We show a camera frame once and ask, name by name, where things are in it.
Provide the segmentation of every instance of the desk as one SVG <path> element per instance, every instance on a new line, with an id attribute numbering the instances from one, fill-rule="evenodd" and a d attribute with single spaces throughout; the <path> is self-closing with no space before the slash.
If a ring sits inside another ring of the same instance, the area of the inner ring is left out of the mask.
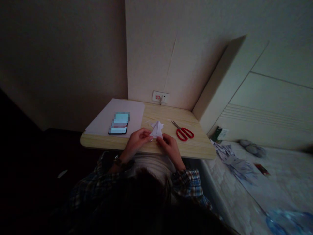
<path id="1" fill-rule="evenodd" d="M 216 152 L 209 138 L 202 130 L 194 114 L 185 109 L 178 109 L 157 104 L 145 103 L 141 127 L 152 131 L 151 123 L 160 121 L 164 124 L 162 133 L 174 137 L 177 141 L 179 151 L 182 157 L 197 159 L 214 159 Z M 177 128 L 171 123 L 174 120 L 180 127 L 191 130 L 195 137 L 185 142 L 178 139 L 176 135 Z M 81 136 L 81 145 L 87 148 L 96 149 L 118 149 L 123 150 L 128 138 L 115 136 L 91 135 L 83 133 Z M 157 145 L 156 139 L 146 143 L 139 153 L 162 154 L 162 149 Z"/>

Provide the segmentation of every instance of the smartphone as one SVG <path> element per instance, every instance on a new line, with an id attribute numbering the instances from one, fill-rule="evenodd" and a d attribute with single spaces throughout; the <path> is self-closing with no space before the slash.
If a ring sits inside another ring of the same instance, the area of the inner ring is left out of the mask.
<path id="1" fill-rule="evenodd" d="M 130 112 L 116 112 L 109 127 L 109 135 L 126 134 Z"/>

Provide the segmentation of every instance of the stuffed toy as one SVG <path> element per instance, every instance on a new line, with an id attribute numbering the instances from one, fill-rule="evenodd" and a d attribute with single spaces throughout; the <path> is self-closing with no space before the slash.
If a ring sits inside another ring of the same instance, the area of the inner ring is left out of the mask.
<path id="1" fill-rule="evenodd" d="M 244 147 L 249 153 L 255 155 L 256 157 L 265 157 L 266 151 L 264 148 L 252 143 L 248 140 L 240 140 L 239 144 Z"/>

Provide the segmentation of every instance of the headboard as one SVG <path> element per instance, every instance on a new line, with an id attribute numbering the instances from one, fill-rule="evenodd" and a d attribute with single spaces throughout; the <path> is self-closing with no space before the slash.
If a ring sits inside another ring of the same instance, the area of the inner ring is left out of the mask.
<path id="1" fill-rule="evenodd" d="M 233 40 L 193 113 L 210 137 L 301 149 L 313 143 L 313 58 L 248 36 Z"/>

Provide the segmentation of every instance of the left hand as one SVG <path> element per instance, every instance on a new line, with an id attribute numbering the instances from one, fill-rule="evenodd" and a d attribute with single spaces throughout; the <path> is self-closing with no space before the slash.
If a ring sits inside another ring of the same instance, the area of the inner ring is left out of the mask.
<path id="1" fill-rule="evenodd" d="M 132 133 L 124 151 L 120 156 L 121 160 L 128 162 L 145 143 L 153 139 L 152 136 L 149 136 L 150 134 L 151 131 L 146 128 L 141 128 Z"/>

